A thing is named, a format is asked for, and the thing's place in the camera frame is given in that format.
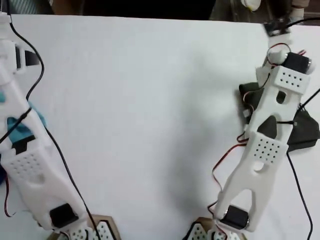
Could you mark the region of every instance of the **hole pattern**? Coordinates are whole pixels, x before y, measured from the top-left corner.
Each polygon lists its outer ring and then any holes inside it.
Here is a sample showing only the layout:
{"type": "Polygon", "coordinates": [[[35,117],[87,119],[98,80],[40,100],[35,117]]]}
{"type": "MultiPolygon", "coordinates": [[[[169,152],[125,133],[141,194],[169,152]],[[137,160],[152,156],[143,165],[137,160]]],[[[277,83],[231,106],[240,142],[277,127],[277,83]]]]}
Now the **hole pattern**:
{"type": "Polygon", "coordinates": [[[280,148],[278,144],[274,142],[269,142],[269,140],[264,140],[260,138],[252,154],[254,157],[256,158],[258,157],[260,161],[273,164],[274,159],[278,155],[278,151],[276,150],[278,148],[280,148]]]}
{"type": "Polygon", "coordinates": [[[34,177],[41,175],[43,172],[41,164],[37,159],[38,155],[35,153],[21,156],[20,158],[14,159],[9,164],[9,167],[19,178],[29,181],[34,177]]]}
{"type": "Polygon", "coordinates": [[[193,226],[187,240],[206,240],[206,239],[207,239],[207,233],[205,232],[201,224],[196,223],[193,226]]]}
{"type": "Polygon", "coordinates": [[[308,84],[308,78],[301,77],[299,73],[288,73],[285,69],[280,69],[279,71],[280,72],[278,73],[278,79],[275,81],[276,84],[278,84],[280,87],[297,91],[299,93],[304,93],[303,87],[305,87],[308,84]]]}

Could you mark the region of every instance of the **black plastic part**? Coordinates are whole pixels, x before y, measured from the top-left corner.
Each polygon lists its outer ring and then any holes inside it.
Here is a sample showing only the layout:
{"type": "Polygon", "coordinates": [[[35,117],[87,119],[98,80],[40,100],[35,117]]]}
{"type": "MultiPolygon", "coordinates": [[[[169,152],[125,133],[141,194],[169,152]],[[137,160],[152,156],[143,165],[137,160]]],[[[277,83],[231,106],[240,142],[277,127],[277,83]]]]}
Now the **black plastic part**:
{"type": "Polygon", "coordinates": [[[21,55],[20,55],[20,48],[15,45],[15,60],[16,60],[16,69],[21,68],[21,55]]]}
{"type": "Polygon", "coordinates": [[[21,139],[19,141],[16,141],[12,144],[11,149],[15,149],[15,154],[21,154],[27,150],[27,143],[31,142],[32,140],[35,140],[35,136],[31,135],[28,137],[25,137],[24,139],[21,139]]]}
{"type": "Polygon", "coordinates": [[[190,234],[191,234],[192,229],[194,228],[194,226],[195,226],[196,224],[200,224],[200,225],[201,225],[201,222],[199,222],[199,221],[194,221],[194,222],[191,224],[191,227],[189,228],[189,230],[188,230],[188,232],[186,233],[186,235],[184,236],[184,238],[182,238],[182,240],[187,240],[187,239],[188,239],[188,237],[189,237],[190,234]]]}
{"type": "Polygon", "coordinates": [[[288,151],[310,148],[316,145],[320,138],[319,124],[303,109],[294,118],[297,122],[288,140],[288,151]]]}
{"type": "Polygon", "coordinates": [[[282,66],[299,73],[306,74],[309,68],[309,61],[310,59],[308,57],[294,52],[289,52],[282,66]]]}
{"type": "Polygon", "coordinates": [[[268,117],[257,129],[268,138],[275,139],[277,137],[277,120],[275,116],[268,117]]]}
{"type": "Polygon", "coordinates": [[[230,205],[226,215],[220,220],[220,222],[234,229],[240,230],[246,228],[248,219],[249,214],[246,211],[230,205]]]}
{"type": "Polygon", "coordinates": [[[264,23],[264,29],[269,37],[279,36],[290,33],[290,30],[286,27],[290,23],[289,18],[279,18],[267,23],[264,23]]]}
{"type": "Polygon", "coordinates": [[[25,54],[25,65],[26,66],[34,66],[34,65],[38,65],[40,63],[39,58],[37,57],[37,55],[34,52],[25,50],[24,54],[25,54]]]}
{"type": "Polygon", "coordinates": [[[53,226],[59,229],[79,219],[68,203],[50,210],[49,214],[53,226]]]}
{"type": "MultiPolygon", "coordinates": [[[[241,98],[243,98],[245,93],[258,89],[259,87],[256,82],[250,82],[239,86],[241,98]]],[[[262,90],[259,90],[248,94],[245,98],[246,103],[242,103],[243,106],[246,109],[250,109],[248,108],[248,104],[251,104],[252,106],[254,106],[254,109],[256,109],[259,104],[262,92],[262,90]]],[[[247,124],[250,122],[250,120],[251,115],[245,118],[245,122],[247,124]]],[[[316,144],[317,140],[320,139],[318,122],[314,120],[305,109],[302,109],[296,114],[294,122],[296,122],[296,124],[293,125],[293,130],[288,140],[288,151],[291,152],[293,150],[313,147],[316,144]]],[[[270,130],[267,126],[267,129],[260,129],[259,131],[265,135],[269,135],[269,133],[267,132],[274,131],[274,129],[270,130]]]]}

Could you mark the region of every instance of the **perforated panel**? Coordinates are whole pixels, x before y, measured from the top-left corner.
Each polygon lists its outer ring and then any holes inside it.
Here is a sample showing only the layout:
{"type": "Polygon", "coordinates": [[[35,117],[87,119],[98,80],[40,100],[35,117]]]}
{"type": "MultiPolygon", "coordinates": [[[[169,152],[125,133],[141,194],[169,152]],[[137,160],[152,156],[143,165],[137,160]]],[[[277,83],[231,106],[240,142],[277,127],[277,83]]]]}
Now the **perforated panel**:
{"type": "Polygon", "coordinates": [[[266,165],[273,165],[282,160],[286,154],[288,145],[259,132],[253,132],[247,148],[250,149],[248,153],[250,158],[263,162],[266,165]]]}
{"type": "Polygon", "coordinates": [[[201,226],[200,223],[196,223],[187,240],[206,240],[207,239],[207,233],[204,230],[204,228],[201,226]]]}
{"type": "Polygon", "coordinates": [[[38,161],[38,154],[19,154],[10,163],[6,163],[10,169],[10,174],[31,182],[43,181],[43,170],[38,161]]]}
{"type": "Polygon", "coordinates": [[[275,75],[274,84],[276,86],[294,91],[301,95],[305,93],[310,81],[310,77],[308,75],[283,66],[274,68],[272,75],[275,75]]]}
{"type": "Polygon", "coordinates": [[[70,240],[85,240],[87,238],[87,232],[84,228],[76,229],[70,232],[70,240]]]}

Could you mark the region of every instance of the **red wire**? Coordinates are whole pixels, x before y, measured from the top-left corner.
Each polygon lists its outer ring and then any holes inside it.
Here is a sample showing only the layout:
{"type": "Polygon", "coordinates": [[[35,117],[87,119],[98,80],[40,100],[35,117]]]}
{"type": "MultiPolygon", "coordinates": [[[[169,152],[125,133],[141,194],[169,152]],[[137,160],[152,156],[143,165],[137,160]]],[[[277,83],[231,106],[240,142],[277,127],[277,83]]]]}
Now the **red wire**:
{"type": "Polygon", "coordinates": [[[11,218],[12,216],[8,213],[8,209],[7,209],[7,205],[8,205],[8,197],[9,197],[9,179],[8,179],[8,175],[5,175],[5,199],[4,199],[4,214],[8,217],[11,218]]]}
{"type": "Polygon", "coordinates": [[[244,131],[241,135],[239,135],[239,136],[236,137],[236,140],[238,141],[238,143],[244,143],[244,142],[246,142],[246,141],[249,140],[249,138],[245,138],[245,139],[240,140],[240,138],[241,138],[243,135],[245,135],[245,133],[246,133],[246,132],[244,131]]]}
{"type": "Polygon", "coordinates": [[[242,147],[242,146],[246,146],[247,144],[246,143],[239,143],[239,144],[236,144],[234,146],[232,146],[221,158],[220,160],[214,165],[214,167],[212,168],[212,171],[211,171],[211,174],[213,176],[213,179],[216,181],[216,183],[218,183],[219,187],[220,187],[220,190],[222,192],[223,188],[219,182],[219,180],[216,178],[215,174],[214,174],[214,171],[216,170],[217,167],[219,167],[219,165],[222,163],[222,161],[228,156],[228,154],[235,148],[237,147],[242,147]]]}
{"type": "Polygon", "coordinates": [[[288,44],[284,43],[284,42],[279,42],[279,43],[276,43],[275,45],[272,45],[271,47],[269,47],[268,51],[266,51],[266,60],[273,67],[278,66],[278,64],[275,64],[275,63],[271,62],[269,60],[269,56],[268,55],[269,55],[269,52],[270,52],[271,49],[273,49],[274,47],[279,46],[279,45],[285,45],[289,49],[289,51],[291,52],[290,46],[288,44]]]}
{"type": "Polygon", "coordinates": [[[307,53],[307,51],[304,49],[298,52],[298,54],[301,56],[305,55],[306,53],[307,53]]]}

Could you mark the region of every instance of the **white robot part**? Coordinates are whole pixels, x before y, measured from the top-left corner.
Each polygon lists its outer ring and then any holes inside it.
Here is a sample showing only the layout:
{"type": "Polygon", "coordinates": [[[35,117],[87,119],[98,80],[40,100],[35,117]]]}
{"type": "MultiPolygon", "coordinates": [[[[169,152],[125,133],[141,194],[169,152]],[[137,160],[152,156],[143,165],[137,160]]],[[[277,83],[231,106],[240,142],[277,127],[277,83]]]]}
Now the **white robot part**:
{"type": "MultiPolygon", "coordinates": [[[[3,17],[0,15],[1,27],[3,17]]],[[[25,51],[17,46],[10,40],[0,39],[0,90],[4,95],[4,102],[0,104],[0,136],[8,131],[8,118],[19,119],[30,109],[14,78],[15,73],[26,67],[25,51]]],[[[17,184],[34,219],[44,229],[56,231],[67,231],[79,223],[86,223],[84,203],[65,171],[55,165],[61,159],[54,160],[54,144],[38,114],[31,109],[21,123],[32,132],[33,139],[17,150],[12,148],[7,137],[0,144],[1,165],[17,184]]]]}
{"type": "MultiPolygon", "coordinates": [[[[257,76],[265,76],[262,68],[257,69],[257,76]]],[[[252,192],[252,205],[248,212],[248,220],[244,229],[253,232],[259,223],[265,207],[271,197],[275,175],[286,155],[288,139],[293,125],[283,122],[292,122],[295,117],[302,95],[305,93],[310,77],[306,74],[277,66],[270,73],[268,82],[253,112],[249,125],[245,130],[249,138],[240,163],[227,179],[223,191],[219,193],[214,217],[220,221],[228,212],[232,200],[243,190],[252,192]],[[285,98],[278,102],[278,94],[285,98]],[[258,131],[259,126],[270,116],[275,117],[275,139],[265,136],[258,131]],[[261,170],[254,170],[255,163],[262,163],[261,170]]],[[[230,225],[219,222],[224,229],[239,231],[230,225]]]]}
{"type": "Polygon", "coordinates": [[[281,50],[276,52],[270,52],[268,54],[268,59],[271,63],[276,65],[281,65],[284,63],[284,61],[287,59],[289,50],[281,50]]]}

